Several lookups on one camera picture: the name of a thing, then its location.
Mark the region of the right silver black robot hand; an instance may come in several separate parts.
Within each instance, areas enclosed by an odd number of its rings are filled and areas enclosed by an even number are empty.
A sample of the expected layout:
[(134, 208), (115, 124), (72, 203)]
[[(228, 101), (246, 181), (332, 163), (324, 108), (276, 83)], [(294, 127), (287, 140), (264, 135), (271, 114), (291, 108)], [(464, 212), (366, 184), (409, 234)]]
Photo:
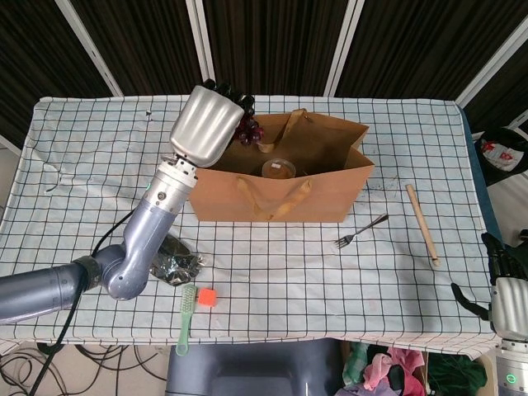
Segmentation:
[(455, 300), (466, 310), (488, 321), (502, 339), (527, 341), (527, 265), (512, 256), (504, 245), (490, 233), (481, 239), (488, 254), (492, 300), (487, 308), (469, 301), (460, 287), (450, 288)]

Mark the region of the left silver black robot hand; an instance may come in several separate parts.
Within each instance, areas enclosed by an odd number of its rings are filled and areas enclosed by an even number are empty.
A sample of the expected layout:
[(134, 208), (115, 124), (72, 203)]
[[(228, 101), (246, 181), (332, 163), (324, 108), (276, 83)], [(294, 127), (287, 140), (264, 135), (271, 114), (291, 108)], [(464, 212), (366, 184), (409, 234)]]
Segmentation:
[(254, 96), (208, 78), (195, 86), (172, 127), (172, 151), (197, 167), (211, 167), (230, 145), (244, 116), (254, 113)]

